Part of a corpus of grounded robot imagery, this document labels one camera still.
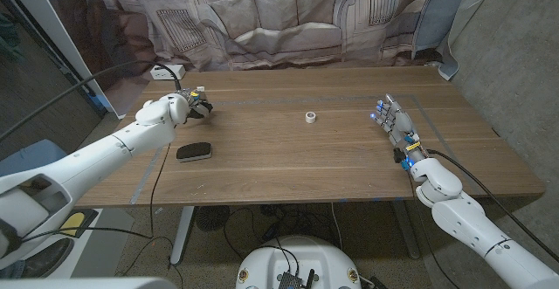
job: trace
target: robotic arm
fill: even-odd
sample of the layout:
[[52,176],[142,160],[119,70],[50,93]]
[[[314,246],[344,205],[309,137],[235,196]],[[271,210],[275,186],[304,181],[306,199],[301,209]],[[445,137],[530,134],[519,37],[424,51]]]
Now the robotic arm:
[[204,88],[150,100],[134,123],[46,166],[0,177],[0,269],[29,253],[58,229],[75,203],[133,157],[171,143],[175,126],[206,117]]
[[388,133],[395,162],[422,183],[418,198],[438,227],[483,257],[511,288],[557,286],[559,275],[501,231],[462,190],[460,179],[425,153],[410,116],[392,96],[378,101],[371,118]]

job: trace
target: wooden table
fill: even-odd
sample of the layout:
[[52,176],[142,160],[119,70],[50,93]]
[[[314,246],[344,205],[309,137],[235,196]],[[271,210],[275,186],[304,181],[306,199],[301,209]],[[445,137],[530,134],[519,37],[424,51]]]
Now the wooden table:
[[[433,67],[306,69],[187,74],[205,86],[214,110],[176,128],[167,148],[135,157],[83,196],[78,206],[212,205],[409,199],[407,175],[392,160],[387,134],[369,117],[391,93],[416,124],[423,144],[458,159],[497,196],[533,196],[544,185]],[[171,93],[151,82],[119,125],[146,100]],[[308,124],[308,111],[317,114]],[[207,141],[210,159],[180,163],[176,150]],[[456,168],[464,190],[483,196]]]

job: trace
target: robot forearm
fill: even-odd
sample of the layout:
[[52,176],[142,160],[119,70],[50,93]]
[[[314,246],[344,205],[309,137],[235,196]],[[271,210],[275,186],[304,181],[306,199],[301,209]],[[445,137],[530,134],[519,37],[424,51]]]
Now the robot forearm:
[[48,237],[22,243],[24,236],[56,230],[90,188],[134,156],[172,142],[175,125],[189,115],[206,116],[211,105],[199,95],[180,91],[149,101],[123,129],[49,165],[1,177],[0,269]]
[[499,229],[468,199],[435,203],[438,227],[478,253],[511,288],[552,288],[559,276]]
[[462,182],[437,159],[421,148],[409,115],[387,94],[379,100],[378,123],[394,145],[394,160],[410,172],[416,182],[418,199],[427,207],[435,223],[478,253],[512,288],[555,288],[559,276],[530,254],[489,220],[479,203],[462,191]]

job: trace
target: white power strip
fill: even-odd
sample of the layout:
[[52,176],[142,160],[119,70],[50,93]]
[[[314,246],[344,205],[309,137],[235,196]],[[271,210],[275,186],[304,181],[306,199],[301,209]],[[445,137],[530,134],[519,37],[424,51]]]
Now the white power strip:
[[[179,78],[182,79],[186,71],[184,70],[184,65],[166,65],[173,73]],[[165,70],[160,66],[154,66],[151,71],[151,76],[154,79],[173,79],[173,76],[169,71]]]

